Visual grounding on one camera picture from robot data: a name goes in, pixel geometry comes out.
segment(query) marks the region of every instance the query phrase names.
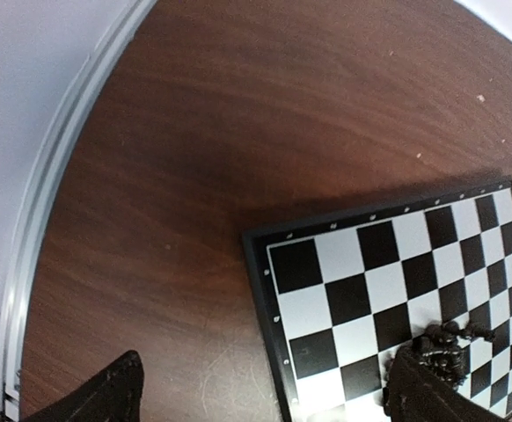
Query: black frame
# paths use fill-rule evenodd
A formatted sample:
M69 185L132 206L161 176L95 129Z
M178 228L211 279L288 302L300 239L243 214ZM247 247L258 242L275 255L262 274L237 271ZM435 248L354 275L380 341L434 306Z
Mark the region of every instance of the black frame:
M461 199L469 199L507 188L512 190L511 177L497 178L475 186L460 186L449 189L444 193L416 195L405 200L392 201L389 204L382 203L374 206L358 207L293 222L267 225L248 230L243 234L245 258L256 304L256 313L267 349L278 404L286 422L292 420L290 404L292 400L297 400L297 394L293 371L284 370L283 361L289 358L289 350L283 335L282 321L274 321L274 316L279 316L280 313L274 283L271 281L270 269L267 263L267 246L288 239L326 233L332 230L332 224L336 224L336 229L344 229L368 223L370 222L369 216L372 214L376 215L376 220L383 220L402 215L405 207L409 207L409 212L412 213L433 207L435 200L440 201L439 206L444 206Z

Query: wooden table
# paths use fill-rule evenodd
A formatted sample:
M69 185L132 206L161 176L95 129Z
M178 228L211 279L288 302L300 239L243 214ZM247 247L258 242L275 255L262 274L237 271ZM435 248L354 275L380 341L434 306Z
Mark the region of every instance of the wooden table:
M129 348L144 421L279 420L243 229L512 174L512 45L451 1L160 2L40 255L25 415Z

